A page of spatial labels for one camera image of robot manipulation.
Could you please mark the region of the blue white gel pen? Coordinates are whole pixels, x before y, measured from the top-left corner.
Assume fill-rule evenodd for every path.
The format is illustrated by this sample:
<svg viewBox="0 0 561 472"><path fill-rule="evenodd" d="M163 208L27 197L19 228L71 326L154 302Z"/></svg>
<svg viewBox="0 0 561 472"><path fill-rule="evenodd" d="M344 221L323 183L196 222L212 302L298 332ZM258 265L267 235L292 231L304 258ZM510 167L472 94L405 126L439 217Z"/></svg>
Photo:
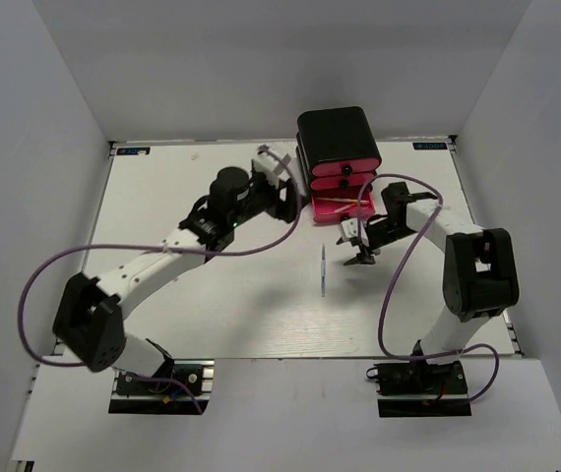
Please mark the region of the blue white gel pen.
<svg viewBox="0 0 561 472"><path fill-rule="evenodd" d="M327 254L326 245L321 245L321 259L320 259L320 294L322 298L326 297L326 277L327 277Z"/></svg>

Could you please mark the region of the yellow blue pen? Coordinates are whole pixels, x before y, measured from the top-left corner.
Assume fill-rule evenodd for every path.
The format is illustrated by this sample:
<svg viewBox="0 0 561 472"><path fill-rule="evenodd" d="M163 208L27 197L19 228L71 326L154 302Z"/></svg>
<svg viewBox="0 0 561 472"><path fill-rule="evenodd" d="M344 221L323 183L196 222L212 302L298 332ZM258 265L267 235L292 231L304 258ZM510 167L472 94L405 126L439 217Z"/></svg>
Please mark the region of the yellow blue pen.
<svg viewBox="0 0 561 472"><path fill-rule="evenodd" d="M358 199L345 199L345 198L328 198L328 197L316 197L316 200L323 201L323 202L332 202L332 203L344 203L344 204L362 204L364 201Z"/></svg>

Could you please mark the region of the black pink drawer organizer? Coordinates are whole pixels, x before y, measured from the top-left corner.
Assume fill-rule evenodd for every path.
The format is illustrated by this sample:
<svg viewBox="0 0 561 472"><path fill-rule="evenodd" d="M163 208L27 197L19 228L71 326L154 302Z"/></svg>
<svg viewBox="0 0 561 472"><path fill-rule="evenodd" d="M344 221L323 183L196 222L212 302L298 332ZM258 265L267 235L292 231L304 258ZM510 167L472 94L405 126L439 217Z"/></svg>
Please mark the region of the black pink drawer organizer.
<svg viewBox="0 0 561 472"><path fill-rule="evenodd" d="M337 224L348 217L369 218L375 214L370 180L382 163L364 110L359 106L305 111L297 118L297 147L301 174L313 221L318 225ZM316 200L316 197L358 199L356 209L342 218L320 220L322 207L344 203Z"/></svg>

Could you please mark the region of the orange pink pen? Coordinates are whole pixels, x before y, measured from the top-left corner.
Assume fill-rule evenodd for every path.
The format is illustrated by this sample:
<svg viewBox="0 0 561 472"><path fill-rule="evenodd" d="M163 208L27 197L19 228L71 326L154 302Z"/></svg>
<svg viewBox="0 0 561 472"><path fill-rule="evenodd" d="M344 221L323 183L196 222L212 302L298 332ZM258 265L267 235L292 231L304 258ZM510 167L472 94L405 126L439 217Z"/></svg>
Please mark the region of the orange pink pen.
<svg viewBox="0 0 561 472"><path fill-rule="evenodd" d="M344 215L349 215L353 210L356 209L355 205L345 205L345 206L325 206L319 208L315 216L320 220L329 220L342 218Z"/></svg>

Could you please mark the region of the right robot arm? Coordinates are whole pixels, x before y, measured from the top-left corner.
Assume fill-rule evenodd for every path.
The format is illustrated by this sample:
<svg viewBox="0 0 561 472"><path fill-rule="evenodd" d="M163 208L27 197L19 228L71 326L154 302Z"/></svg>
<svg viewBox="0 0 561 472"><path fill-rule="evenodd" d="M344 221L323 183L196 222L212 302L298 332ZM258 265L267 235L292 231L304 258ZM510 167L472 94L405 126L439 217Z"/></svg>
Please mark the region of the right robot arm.
<svg viewBox="0 0 561 472"><path fill-rule="evenodd" d="M348 216L339 225L341 243L355 248L348 264L372 265L387 245L410 241L386 290L381 310L386 312L397 282L414 250L423 240L443 255L443 308L434 325L416 341L409 368L411 383L430 392L446 378L443 365L472 351L470 340L490 320L515 306L520 287L510 233L467 221L445 205L431 186L419 193L395 182L381 193L385 213L363 219Z"/></svg>

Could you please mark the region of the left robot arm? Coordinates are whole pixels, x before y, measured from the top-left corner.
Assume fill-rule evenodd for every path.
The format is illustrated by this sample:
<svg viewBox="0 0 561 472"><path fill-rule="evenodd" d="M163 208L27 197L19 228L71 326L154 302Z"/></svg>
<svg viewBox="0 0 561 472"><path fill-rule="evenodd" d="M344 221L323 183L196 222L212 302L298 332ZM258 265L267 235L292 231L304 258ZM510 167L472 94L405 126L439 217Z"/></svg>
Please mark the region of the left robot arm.
<svg viewBox="0 0 561 472"><path fill-rule="evenodd" d="M143 302L185 272L226 253L235 229L266 213L297 223L301 195L283 165L254 163L251 171L221 169L207 195L157 247L140 247L140 256L109 272L80 272L64 288L53 322L54 334L92 372L107 368L129 372L153 392L173 381L172 358L157 344L124 328Z"/></svg>

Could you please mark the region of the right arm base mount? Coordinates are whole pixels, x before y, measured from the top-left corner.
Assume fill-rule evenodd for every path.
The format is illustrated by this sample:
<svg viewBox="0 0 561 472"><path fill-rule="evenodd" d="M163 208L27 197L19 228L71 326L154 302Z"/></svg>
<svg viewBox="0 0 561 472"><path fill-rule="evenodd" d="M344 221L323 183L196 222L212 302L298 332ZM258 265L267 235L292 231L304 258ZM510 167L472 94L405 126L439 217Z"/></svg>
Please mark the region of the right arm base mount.
<svg viewBox="0 0 561 472"><path fill-rule="evenodd" d="M375 364L366 371L377 386L380 418L443 418L471 415L468 384L460 361Z"/></svg>

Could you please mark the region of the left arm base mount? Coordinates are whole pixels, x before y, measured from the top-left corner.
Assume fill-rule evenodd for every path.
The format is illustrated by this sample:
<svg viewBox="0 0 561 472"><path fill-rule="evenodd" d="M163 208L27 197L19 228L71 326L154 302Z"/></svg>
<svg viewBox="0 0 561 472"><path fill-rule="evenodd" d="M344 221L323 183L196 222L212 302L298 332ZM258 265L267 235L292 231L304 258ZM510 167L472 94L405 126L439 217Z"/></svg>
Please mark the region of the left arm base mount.
<svg viewBox="0 0 561 472"><path fill-rule="evenodd" d="M118 373L110 395L108 413L127 415L187 416L203 413L211 399L215 362L179 360L166 374L171 382L140 381Z"/></svg>

